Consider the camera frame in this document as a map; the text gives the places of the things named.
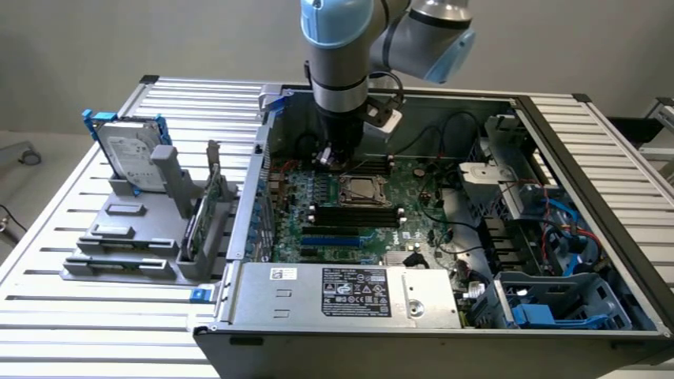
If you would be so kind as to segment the short black RAM slot bank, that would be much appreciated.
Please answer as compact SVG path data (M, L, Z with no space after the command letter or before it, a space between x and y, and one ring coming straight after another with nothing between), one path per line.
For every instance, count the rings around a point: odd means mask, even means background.
M354 174L388 175L394 167L394 155L384 155L358 161L351 172Z

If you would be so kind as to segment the green RAM stick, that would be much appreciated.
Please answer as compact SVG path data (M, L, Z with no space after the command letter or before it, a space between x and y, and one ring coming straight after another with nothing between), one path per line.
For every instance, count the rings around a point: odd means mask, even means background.
M161 250L172 247L172 243L168 242L161 242L161 243L152 243L151 241L116 241L116 240L103 240L96 243L96 246L99 246L104 250L136 250L136 251L153 251L153 250Z

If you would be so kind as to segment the open black PC case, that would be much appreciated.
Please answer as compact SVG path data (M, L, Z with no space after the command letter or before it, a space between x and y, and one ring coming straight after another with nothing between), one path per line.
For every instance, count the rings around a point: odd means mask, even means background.
M259 115L255 160L242 191L215 313L192 336L225 379L587 379L674 359L674 188L611 120L571 95L411 90L384 142L364 134L346 164L368 156L414 156L455 164L443 191L452 227L424 269L447 272L459 329L250 330L221 319L231 284L272 240L267 179L272 161L316 159L327 147L311 90ZM530 134L526 152L551 206L543 220L471 218L459 164L498 114ZM491 282L591 273L607 282L633 329L492 328Z

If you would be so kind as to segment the green graphics card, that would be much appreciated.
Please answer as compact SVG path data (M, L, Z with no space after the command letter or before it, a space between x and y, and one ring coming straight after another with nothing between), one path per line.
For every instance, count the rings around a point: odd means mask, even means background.
M215 208L221 197L221 173L220 164L211 165L211 173L204 187L204 192L195 204L195 212L187 225L183 238L183 251L188 261L195 261L201 251L207 233L215 215Z

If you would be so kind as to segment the silver power supply unit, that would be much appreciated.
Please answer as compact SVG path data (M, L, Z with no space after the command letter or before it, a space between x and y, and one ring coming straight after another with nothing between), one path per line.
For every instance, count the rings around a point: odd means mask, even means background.
M250 330L462 327L442 269L246 263L229 290L221 319Z

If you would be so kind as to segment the grey parts rack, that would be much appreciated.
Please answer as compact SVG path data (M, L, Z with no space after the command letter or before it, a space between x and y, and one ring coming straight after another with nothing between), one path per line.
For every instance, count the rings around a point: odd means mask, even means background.
M207 143L207 163L220 164L220 144ZM236 187L221 174L221 197L215 208L207 239L195 261L188 261L183 251L187 225L201 197L205 181L193 181L177 162L177 150L159 145L151 160L163 177L164 192L136 191L120 178L108 180L112 192L97 212L91 227L77 240L75 253L63 262L60 277L64 280L113 283L149 283L197 286L207 283L227 218L233 206ZM103 240L171 242L172 247L153 251L104 250L96 243Z

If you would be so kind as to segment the green motherboard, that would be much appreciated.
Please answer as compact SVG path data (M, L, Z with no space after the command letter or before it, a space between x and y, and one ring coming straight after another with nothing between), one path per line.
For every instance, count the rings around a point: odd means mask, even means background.
M312 206L342 207L338 204L339 177L354 174L355 163L330 167L316 165L316 159L282 159L272 161L267 188L272 202L272 240L256 254L262 263L383 265L383 255L390 251L408 251L423 255L430 265L434 248L452 237L444 207L443 191L455 173L455 164L440 159L394 156L395 167L388 175L386 195L392 203L388 208L403 208L407 222L398 228L358 227L362 246L303 246L302 228L315 226L307 222ZM412 170L420 168L419 178Z

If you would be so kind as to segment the blue expansion slot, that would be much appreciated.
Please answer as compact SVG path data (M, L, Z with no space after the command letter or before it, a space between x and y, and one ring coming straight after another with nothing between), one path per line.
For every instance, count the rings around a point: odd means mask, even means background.
M354 247L362 246L359 237L302 237L303 246Z

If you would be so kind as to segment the silver chipset heatsink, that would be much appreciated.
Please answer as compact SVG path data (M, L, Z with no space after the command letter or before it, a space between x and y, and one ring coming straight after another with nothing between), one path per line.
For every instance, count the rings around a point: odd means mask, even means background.
M426 268L427 262L423 255L408 251L390 251L383 255L383 264L387 266L402 266L407 268Z

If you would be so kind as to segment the grey blue case latch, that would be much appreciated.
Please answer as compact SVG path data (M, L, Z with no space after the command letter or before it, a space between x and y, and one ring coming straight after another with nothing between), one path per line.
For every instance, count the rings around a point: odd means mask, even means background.
M283 84L264 84L258 95L259 114L267 115L271 112L282 111L286 101L292 95L294 91Z

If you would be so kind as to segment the grey metal disk bay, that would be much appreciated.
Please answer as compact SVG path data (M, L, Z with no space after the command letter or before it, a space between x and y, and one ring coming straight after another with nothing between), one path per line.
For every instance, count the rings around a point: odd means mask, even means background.
M504 220L547 219L551 206L547 195L556 186L546 186L532 168L526 152L530 134L515 115L498 114L484 123L484 131L459 164L462 189L471 218Z

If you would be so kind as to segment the hard disk in blue bracket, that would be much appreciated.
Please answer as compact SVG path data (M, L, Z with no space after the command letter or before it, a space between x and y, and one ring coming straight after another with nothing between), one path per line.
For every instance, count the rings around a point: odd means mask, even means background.
M85 109L83 122L99 143L115 178L127 180L136 191L163 193L163 177L151 155L153 149L171 145L165 118L119 116L115 112Z

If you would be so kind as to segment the grey drive cage blue latch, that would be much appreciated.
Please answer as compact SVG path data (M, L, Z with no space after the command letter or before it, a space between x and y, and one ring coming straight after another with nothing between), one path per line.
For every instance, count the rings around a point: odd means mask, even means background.
M597 274L530 276L502 272L491 282L492 328L633 329L607 282Z

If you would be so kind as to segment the black expansion slot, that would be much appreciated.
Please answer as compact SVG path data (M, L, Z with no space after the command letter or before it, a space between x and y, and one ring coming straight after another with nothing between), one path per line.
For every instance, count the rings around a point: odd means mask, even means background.
M322 237L358 237L359 230L356 227L322 227L307 226L302 228L303 235L315 235Z

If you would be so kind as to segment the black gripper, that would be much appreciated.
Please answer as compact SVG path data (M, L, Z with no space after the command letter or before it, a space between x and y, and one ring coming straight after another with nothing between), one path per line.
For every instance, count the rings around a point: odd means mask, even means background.
M324 109L319 109L318 114L336 158L350 159L363 137L363 121L359 114L355 111L336 113Z

